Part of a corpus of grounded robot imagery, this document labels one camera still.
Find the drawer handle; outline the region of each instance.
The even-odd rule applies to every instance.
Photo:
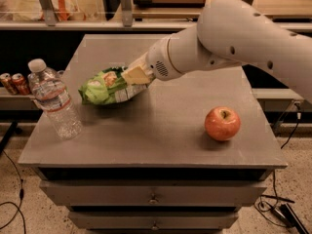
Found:
[[[148,201],[149,205],[157,205],[159,203],[158,199],[156,199],[156,195],[152,194],[152,198]]]
[[[154,225],[151,227],[151,230],[159,230],[159,227],[156,224],[156,221],[154,221]]]

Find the can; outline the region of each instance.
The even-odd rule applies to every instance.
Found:
[[[23,77],[22,74],[15,74],[12,76],[12,81],[14,85],[19,90],[19,93],[23,96],[27,96],[30,94],[30,89],[28,87],[26,79]]]
[[[13,95],[16,95],[19,93],[19,90],[14,85],[12,78],[11,78],[11,75],[9,73],[4,73],[4,74],[0,75],[0,81],[3,85],[3,87],[5,87],[9,93],[11,93]]]

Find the floor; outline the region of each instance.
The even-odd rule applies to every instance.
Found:
[[[0,139],[9,124],[0,124]],[[20,135],[14,134],[5,148],[7,155],[16,163],[34,124],[19,124],[22,128]],[[281,145],[287,140],[293,125],[284,126],[281,134],[277,136]],[[301,125],[293,135],[290,142],[284,147],[283,152],[289,162],[284,170],[276,172],[277,193],[281,197],[288,197],[295,201],[292,204],[297,216],[305,228],[312,233],[312,127]],[[29,168],[19,167],[23,179],[24,198],[21,211],[24,215],[26,231],[28,234],[84,234],[86,231],[77,229],[67,218],[67,208],[57,207],[39,189],[39,178]],[[266,194],[273,194],[272,176],[265,183],[268,186]],[[20,179],[12,163],[2,154],[0,156],[0,204],[7,201],[19,202]],[[0,228],[15,214],[13,205],[0,206]],[[272,214],[266,216],[274,222],[279,222]],[[20,214],[14,221],[0,233],[19,234],[23,233],[23,224]],[[295,228],[286,229],[278,227],[264,219],[254,208],[243,208],[239,211],[239,219],[231,228],[223,230],[223,234],[276,234],[298,233]]]

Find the plastic bottle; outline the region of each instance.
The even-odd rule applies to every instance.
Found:
[[[37,103],[49,117],[61,139],[70,139],[82,131],[79,115],[59,74],[42,59],[34,59],[28,67],[29,87]]]

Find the red apple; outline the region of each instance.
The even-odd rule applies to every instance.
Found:
[[[205,129],[215,140],[226,141],[234,137],[241,127],[237,112],[227,106],[213,108],[206,116]]]

